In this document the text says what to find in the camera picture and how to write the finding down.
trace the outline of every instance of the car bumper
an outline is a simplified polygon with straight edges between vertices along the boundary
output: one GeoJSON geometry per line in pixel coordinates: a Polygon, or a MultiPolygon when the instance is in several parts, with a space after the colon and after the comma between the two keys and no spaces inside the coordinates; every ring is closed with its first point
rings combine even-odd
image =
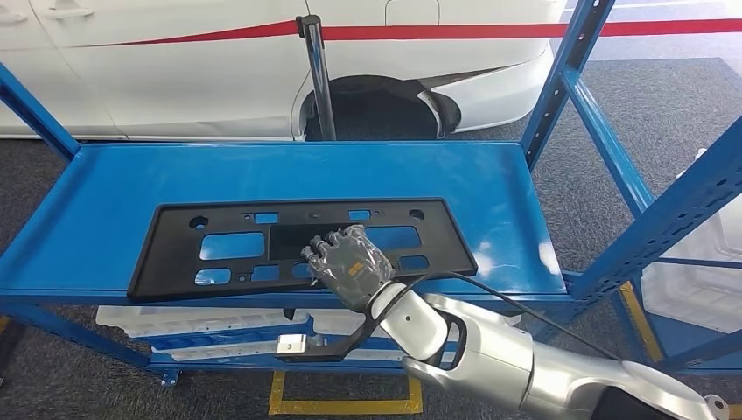
{"type": "Polygon", "coordinates": [[[533,109],[549,75],[554,53],[431,89],[453,99],[461,119],[453,132],[485,129],[520,120],[533,109]]]}

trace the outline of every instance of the black cable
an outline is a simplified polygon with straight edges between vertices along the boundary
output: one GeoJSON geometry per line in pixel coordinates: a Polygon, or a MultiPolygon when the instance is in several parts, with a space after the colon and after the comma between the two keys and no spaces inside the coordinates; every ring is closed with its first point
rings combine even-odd
{"type": "Polygon", "coordinates": [[[584,338],[580,337],[579,335],[575,334],[574,332],[571,332],[571,331],[567,330],[566,328],[564,328],[563,326],[557,324],[556,322],[552,321],[551,319],[546,318],[542,314],[540,314],[540,313],[538,313],[538,312],[536,312],[536,311],[528,308],[525,304],[522,304],[522,303],[520,303],[518,301],[515,301],[515,300],[511,299],[510,297],[506,296],[505,294],[500,293],[497,290],[495,290],[495,289],[493,289],[493,288],[491,288],[491,287],[489,287],[489,286],[487,286],[487,285],[485,285],[485,284],[483,284],[481,282],[478,282],[477,280],[474,280],[473,278],[470,278],[470,277],[467,277],[467,276],[462,276],[462,275],[460,275],[458,273],[453,273],[453,272],[441,272],[441,273],[427,274],[425,276],[420,276],[420,277],[416,278],[415,280],[412,280],[411,282],[406,283],[405,286],[404,286],[404,289],[402,289],[402,291],[400,291],[399,293],[397,293],[396,296],[392,297],[392,299],[389,301],[389,303],[386,306],[384,306],[384,309],[381,311],[381,313],[379,314],[379,316],[374,321],[373,329],[371,331],[375,330],[379,326],[379,324],[387,317],[387,315],[389,314],[389,311],[391,311],[392,307],[394,305],[396,305],[397,302],[399,302],[399,299],[401,299],[402,296],[404,296],[408,291],[412,290],[412,288],[415,287],[416,284],[421,283],[421,282],[424,282],[424,281],[427,281],[427,280],[436,280],[436,279],[440,279],[440,278],[452,278],[452,277],[453,278],[457,278],[459,280],[463,280],[463,281],[465,281],[465,282],[467,282],[469,284],[472,284],[474,286],[479,287],[483,291],[489,292],[490,294],[496,296],[497,298],[500,298],[503,302],[506,302],[508,304],[511,304],[512,306],[520,309],[521,311],[526,312],[527,314],[533,316],[536,319],[540,319],[542,322],[545,322],[546,324],[549,324],[550,326],[553,326],[554,328],[556,328],[560,332],[569,335],[574,340],[577,340],[577,341],[581,342],[582,344],[584,344],[584,345],[592,348],[593,350],[595,350],[596,352],[598,352],[600,354],[603,354],[605,357],[607,357],[609,359],[613,359],[615,361],[621,361],[621,358],[619,356],[617,356],[617,355],[609,352],[608,350],[605,350],[601,346],[598,346],[596,344],[591,343],[587,339],[584,339],[584,338]]]}

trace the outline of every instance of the gray carpet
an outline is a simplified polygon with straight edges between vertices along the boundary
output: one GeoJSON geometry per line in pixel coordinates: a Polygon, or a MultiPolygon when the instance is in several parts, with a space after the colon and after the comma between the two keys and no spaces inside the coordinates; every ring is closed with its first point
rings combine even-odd
{"type": "MultiPolygon", "coordinates": [[[[709,145],[742,114],[742,83],[720,59],[592,62],[585,78],[655,193],[692,161],[698,148],[709,145]]],[[[392,111],[389,114],[397,117],[387,121],[384,130],[394,130],[393,137],[419,137],[419,126],[403,108],[392,111]]],[[[378,126],[354,128],[353,118],[351,115],[347,123],[339,124],[341,138],[385,136],[378,126]]],[[[516,138],[523,125],[517,122],[451,138],[516,138]]],[[[0,148],[0,247],[4,248],[63,164],[40,143],[2,141],[0,148]]],[[[571,107],[565,110],[542,155],[535,183],[564,269],[585,268],[630,222],[571,107]]],[[[71,308],[61,313],[89,323],[94,310],[71,308]]],[[[629,357],[609,305],[597,306],[572,328],[629,357]]],[[[116,331],[98,330],[121,338],[116,331]]],[[[564,337],[556,344],[586,352],[564,337]]],[[[3,373],[8,381],[0,388],[2,419],[267,417],[270,373],[188,372],[176,388],[161,390],[159,381],[147,374],[34,329],[25,332],[8,362],[3,373]]],[[[682,379],[702,393],[714,392],[730,403],[742,403],[742,381],[738,379],[682,379]]],[[[288,374],[285,396],[381,399],[403,396],[405,389],[405,380],[399,377],[288,374]]],[[[426,386],[423,414],[399,417],[525,418],[426,386]]]]}

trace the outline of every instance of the floor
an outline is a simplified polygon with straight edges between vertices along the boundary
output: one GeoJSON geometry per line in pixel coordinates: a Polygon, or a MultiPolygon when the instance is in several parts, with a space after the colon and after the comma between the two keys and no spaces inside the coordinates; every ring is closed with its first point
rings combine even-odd
{"type": "MultiPolygon", "coordinates": [[[[670,5],[626,7],[617,9],[613,17],[634,13],[621,15],[620,20],[698,18],[702,13],[730,16],[733,12],[723,2],[662,3],[670,5]]],[[[666,188],[698,148],[711,143],[742,114],[742,66],[735,61],[735,56],[742,57],[742,42],[735,37],[736,46],[723,37],[694,41],[690,36],[657,37],[636,45],[631,39],[624,39],[623,45],[612,39],[598,44],[595,60],[586,69],[586,82],[654,193],[666,188]]],[[[384,121],[402,111],[388,110],[384,121]]],[[[395,124],[394,129],[402,130],[403,137],[413,137],[417,127],[411,123],[395,124]]],[[[451,138],[516,138],[524,123],[451,138]]],[[[339,125],[339,137],[385,135],[379,133],[378,126],[370,131],[374,127],[370,123],[364,128],[349,118],[339,125]]],[[[0,249],[4,249],[59,176],[63,164],[40,143],[3,141],[0,148],[0,249]]],[[[534,179],[565,270],[584,269],[631,220],[571,106],[564,111],[534,179]]],[[[56,310],[86,324],[92,323],[95,315],[95,308],[56,310]]],[[[622,357],[631,357],[608,304],[599,305],[571,328],[622,357]]],[[[122,338],[116,330],[98,331],[122,338]]],[[[590,353],[565,337],[557,338],[554,344],[590,353]]],[[[17,343],[5,363],[3,377],[7,382],[0,388],[2,419],[266,418],[272,378],[271,373],[187,373],[176,388],[162,390],[159,381],[147,374],[34,329],[26,330],[17,343]]],[[[702,394],[716,393],[729,403],[742,403],[740,378],[681,379],[702,394]]],[[[374,400],[400,399],[406,394],[407,382],[401,377],[287,374],[283,398],[374,400]]],[[[526,418],[425,385],[422,394],[422,415],[385,417],[526,418]]]]}

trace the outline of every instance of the red stripe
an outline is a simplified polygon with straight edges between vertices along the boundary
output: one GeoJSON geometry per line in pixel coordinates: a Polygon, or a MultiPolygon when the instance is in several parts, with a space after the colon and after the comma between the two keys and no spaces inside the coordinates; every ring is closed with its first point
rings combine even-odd
{"type": "Polygon", "coordinates": [[[122,42],[120,44],[104,44],[90,46],[142,46],[149,44],[174,44],[181,42],[200,42],[200,41],[223,41],[227,39],[251,39],[280,37],[283,35],[297,34],[297,23],[293,20],[278,22],[275,24],[261,24],[260,26],[250,26],[247,28],[230,29],[228,31],[218,31],[209,33],[200,33],[197,35],[187,35],[184,37],[160,38],[145,41],[122,42]]]}
{"type": "MultiPolygon", "coordinates": [[[[322,34],[326,41],[362,41],[384,39],[519,39],[561,38],[568,24],[440,24],[395,26],[325,26],[322,34]]],[[[601,37],[626,37],[641,35],[671,35],[684,33],[742,32],[742,19],[702,19],[643,22],[608,22],[601,37]]],[[[181,42],[221,41],[227,39],[252,39],[296,35],[293,20],[189,35],[121,44],[91,46],[137,46],[181,42]]]]}

